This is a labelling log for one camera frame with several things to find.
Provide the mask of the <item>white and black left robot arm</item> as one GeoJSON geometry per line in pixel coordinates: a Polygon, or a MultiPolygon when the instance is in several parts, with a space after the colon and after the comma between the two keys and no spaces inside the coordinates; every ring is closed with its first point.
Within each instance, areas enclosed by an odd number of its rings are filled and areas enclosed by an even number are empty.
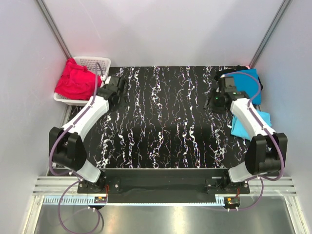
{"type": "Polygon", "coordinates": [[[87,181],[94,193],[104,190],[105,174],[87,159],[84,140],[104,114],[125,103],[126,83],[122,77],[109,76],[71,121],[49,132],[49,166],[55,163],[68,169],[87,181]]]}

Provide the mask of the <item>light cyan t shirt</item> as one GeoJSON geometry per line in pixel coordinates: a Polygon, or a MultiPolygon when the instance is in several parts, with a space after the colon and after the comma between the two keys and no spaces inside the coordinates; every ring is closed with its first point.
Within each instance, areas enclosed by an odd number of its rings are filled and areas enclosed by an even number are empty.
{"type": "MultiPolygon", "coordinates": [[[[259,110],[257,110],[257,112],[263,118],[263,120],[271,127],[272,123],[271,123],[270,114],[259,111],[259,110]]],[[[239,121],[239,119],[235,115],[233,116],[233,119],[232,119],[231,135],[251,141],[251,138],[249,137],[247,131],[245,130],[242,123],[239,121]]]]}

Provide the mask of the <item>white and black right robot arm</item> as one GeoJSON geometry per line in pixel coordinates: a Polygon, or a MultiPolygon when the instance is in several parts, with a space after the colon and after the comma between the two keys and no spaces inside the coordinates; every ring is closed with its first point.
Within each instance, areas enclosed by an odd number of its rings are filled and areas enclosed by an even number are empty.
{"type": "Polygon", "coordinates": [[[204,105],[217,113],[230,110],[251,140],[244,162],[229,168],[221,181],[226,193],[237,190],[239,182],[247,183],[257,177],[277,181],[284,174],[288,139],[265,122],[252,101],[245,91],[237,89],[233,74],[229,73],[220,76],[218,88],[212,90],[204,105]]]}

